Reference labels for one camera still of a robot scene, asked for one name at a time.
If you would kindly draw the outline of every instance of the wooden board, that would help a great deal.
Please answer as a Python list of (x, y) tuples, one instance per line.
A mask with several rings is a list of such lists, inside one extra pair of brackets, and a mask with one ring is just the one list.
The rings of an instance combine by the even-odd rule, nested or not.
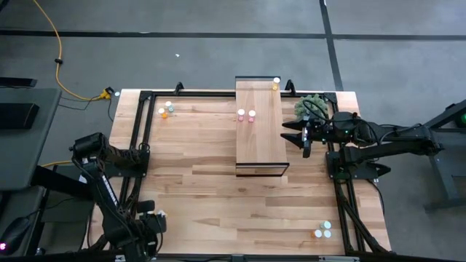
[[(236, 123), (237, 163), (287, 162), (285, 140), (280, 137), (283, 131), (280, 91), (273, 90), (272, 85), (271, 79), (236, 81), (236, 109), (246, 112), (245, 120)], [(256, 112), (253, 123), (248, 121), (249, 110)]]
[[(122, 90), (112, 145), (127, 148), (140, 90)], [(341, 111), (357, 111), (355, 93), (337, 92)], [(157, 98), (156, 110), (170, 99), (175, 112), (168, 119), (154, 115), (151, 161), (140, 200), (153, 199), (167, 214), (168, 231), (161, 253), (343, 254), (332, 182), (325, 171), (326, 147), (312, 144), (308, 159), (285, 143), (291, 163), (281, 178), (236, 178), (236, 104), (234, 98)], [(297, 99), (283, 99), (283, 120), (294, 118)], [(121, 178), (112, 178), (116, 193)], [(371, 184), (355, 181), (361, 220), (389, 249), (379, 195)], [(319, 223), (333, 224), (330, 239), (315, 240)], [(95, 209), (92, 242), (103, 233)], [(354, 230), (349, 223), (353, 246)]]

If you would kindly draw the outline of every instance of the green plush toy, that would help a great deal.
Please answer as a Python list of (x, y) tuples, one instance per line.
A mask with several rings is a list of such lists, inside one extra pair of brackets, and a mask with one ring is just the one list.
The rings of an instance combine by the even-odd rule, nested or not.
[[(299, 102), (297, 102), (296, 105), (294, 105), (294, 114), (297, 117), (302, 117), (302, 116), (311, 114), (311, 112), (309, 112), (309, 110), (307, 110), (303, 105), (303, 101), (305, 100), (309, 100), (319, 105), (319, 107), (322, 108), (325, 114), (328, 116), (327, 103), (322, 98), (319, 98), (319, 95), (315, 94), (314, 96), (308, 95), (305, 98), (301, 98)], [(319, 109), (317, 109), (314, 105), (311, 105), (310, 103), (306, 103), (306, 106), (307, 107), (311, 106), (312, 111), (319, 114), (319, 116), (325, 117), (325, 118), (327, 117), (327, 116), (323, 116), (322, 112)]]

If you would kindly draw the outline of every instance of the wooden table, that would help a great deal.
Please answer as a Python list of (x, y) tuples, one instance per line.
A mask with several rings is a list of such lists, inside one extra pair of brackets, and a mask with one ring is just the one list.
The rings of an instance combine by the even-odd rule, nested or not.
[[(122, 90), (110, 137), (113, 146), (130, 145), (139, 92)], [(336, 95), (340, 111), (359, 112), (354, 92)], [(335, 191), (325, 170), (326, 146), (313, 143), (311, 157), (303, 159), (287, 141), (291, 165), (284, 176), (236, 178), (234, 98), (157, 98), (155, 109), (167, 100), (175, 112), (168, 119), (154, 115), (151, 160), (140, 197), (155, 200), (156, 209), (168, 215), (161, 253), (344, 254)], [(297, 100), (283, 98), (284, 121), (294, 119)], [(121, 182), (111, 179), (117, 194)], [(362, 221), (390, 249), (377, 191), (356, 180), (355, 192)], [(92, 242), (103, 233), (100, 210), (95, 208), (94, 214)], [(325, 220), (332, 222), (332, 237), (312, 239), (312, 230)], [(352, 223), (349, 229), (356, 247)]]

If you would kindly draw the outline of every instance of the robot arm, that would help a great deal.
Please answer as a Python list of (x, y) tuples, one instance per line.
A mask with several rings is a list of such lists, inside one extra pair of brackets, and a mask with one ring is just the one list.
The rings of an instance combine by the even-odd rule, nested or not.
[(165, 216), (148, 215), (136, 221), (119, 203), (106, 175), (106, 162), (113, 162), (119, 169), (131, 168), (141, 163), (141, 151), (131, 148), (120, 150), (110, 146), (102, 133), (95, 133), (75, 141), (70, 147), (72, 162), (82, 171), (91, 188), (92, 196), (103, 213), (104, 239), (115, 248), (122, 248), (126, 261), (147, 261), (153, 256), (149, 248), (157, 233), (166, 229), (154, 228), (154, 219), (165, 224)]
[(331, 177), (349, 173), (354, 178), (377, 178), (389, 172), (390, 168), (376, 164), (372, 159), (404, 153), (432, 156), (443, 149), (435, 133), (428, 127), (378, 125), (350, 112), (337, 112), (331, 119), (310, 114), (283, 123), (283, 126), (301, 131), (281, 136), (302, 148), (304, 158), (309, 157), (313, 141), (344, 145), (354, 143), (358, 146), (342, 146), (338, 153), (327, 154), (328, 172)]

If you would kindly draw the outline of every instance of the yellow cable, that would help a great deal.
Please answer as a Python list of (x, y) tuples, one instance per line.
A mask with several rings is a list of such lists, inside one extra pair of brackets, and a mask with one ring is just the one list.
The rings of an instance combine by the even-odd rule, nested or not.
[[(49, 18), (49, 16), (47, 15), (47, 13), (42, 9), (41, 5), (36, 1), (36, 0), (33, 0), (33, 2), (36, 4), (36, 6), (41, 10), (42, 14), (45, 16), (45, 18), (49, 21), (50, 25), (52, 26), (53, 28), (53, 31), (55, 32), (55, 35), (57, 36), (57, 39), (58, 39), (58, 46), (59, 46), (59, 52), (58, 52), (58, 59), (61, 60), (61, 55), (62, 55), (62, 45), (61, 45), (61, 39), (60, 39), (60, 36), (58, 35), (58, 31), (57, 29), (55, 28), (55, 25), (53, 24), (52, 20)], [(91, 100), (100, 100), (101, 97), (99, 98), (83, 98), (82, 96), (80, 95), (77, 95), (75, 93), (73, 93), (72, 91), (68, 90), (65, 88), (65, 86), (63, 86), (63, 84), (60, 82), (60, 78), (58, 77), (60, 74), (60, 64), (57, 63), (57, 70), (55, 71), (55, 80), (57, 81), (57, 84), (63, 89), (65, 90), (68, 94), (70, 95), (73, 95), (75, 98), (79, 98), (81, 100), (85, 100), (85, 101), (91, 101)]]
[(70, 164), (70, 163), (71, 163), (71, 160), (57, 161), (57, 162), (52, 162), (52, 163), (49, 163), (49, 164), (43, 164), (43, 165), (41, 165), (41, 167), (49, 167), (49, 166), (53, 166), (53, 165), (56, 165), (56, 164)]

